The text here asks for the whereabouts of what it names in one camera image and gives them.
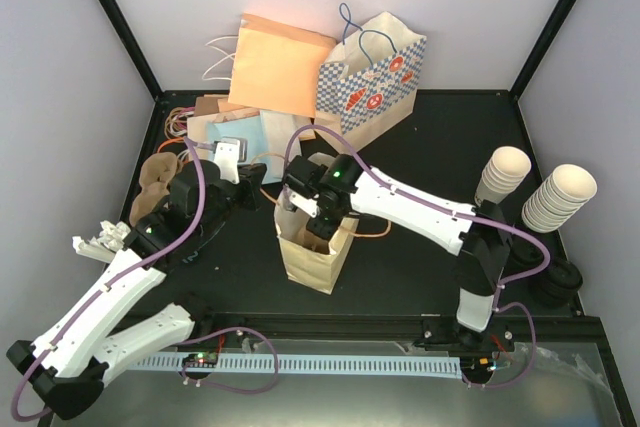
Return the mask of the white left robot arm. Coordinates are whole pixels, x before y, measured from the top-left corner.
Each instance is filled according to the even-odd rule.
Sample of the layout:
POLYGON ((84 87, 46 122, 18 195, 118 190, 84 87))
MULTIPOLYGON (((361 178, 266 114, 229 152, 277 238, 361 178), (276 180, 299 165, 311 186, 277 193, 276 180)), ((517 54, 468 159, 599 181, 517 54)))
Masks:
POLYGON ((262 163, 225 174, 213 162, 192 162, 164 185, 152 210, 132 226, 107 269, 70 311, 35 340, 9 347, 6 356, 22 375, 12 417, 35 418, 19 411, 27 386, 43 401, 43 415, 73 419, 131 364, 185 341, 207 344, 215 331, 213 312, 191 292, 133 326, 114 329, 144 295, 212 240, 235 210, 256 209, 265 174, 262 163))

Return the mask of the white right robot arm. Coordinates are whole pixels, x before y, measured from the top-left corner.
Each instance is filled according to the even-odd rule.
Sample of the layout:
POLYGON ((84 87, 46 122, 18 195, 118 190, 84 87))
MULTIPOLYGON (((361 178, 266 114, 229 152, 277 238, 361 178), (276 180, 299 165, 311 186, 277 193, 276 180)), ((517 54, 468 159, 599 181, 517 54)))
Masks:
POLYGON ((486 201, 476 207, 428 194, 377 168, 365 169, 346 154, 329 165, 298 155, 285 168, 283 182, 284 205, 303 212, 306 231, 323 241, 348 216, 364 214, 413 231, 455 256, 456 341, 476 350, 490 339, 498 282, 512 246, 498 205, 486 201))

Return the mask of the beige kraft paper bag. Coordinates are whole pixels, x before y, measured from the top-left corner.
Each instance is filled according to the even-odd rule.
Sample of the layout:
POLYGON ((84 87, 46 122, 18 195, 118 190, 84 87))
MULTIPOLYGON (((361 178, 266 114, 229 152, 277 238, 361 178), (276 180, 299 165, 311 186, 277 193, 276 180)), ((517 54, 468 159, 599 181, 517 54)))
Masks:
POLYGON ((260 189, 274 206, 274 223, 281 256, 289 280, 330 295, 345 263, 353 240, 375 239, 391 231, 388 221, 379 233, 357 233, 359 220, 345 218, 330 240, 323 240, 306 229, 311 217, 304 211, 287 210, 285 194, 274 198, 260 189))

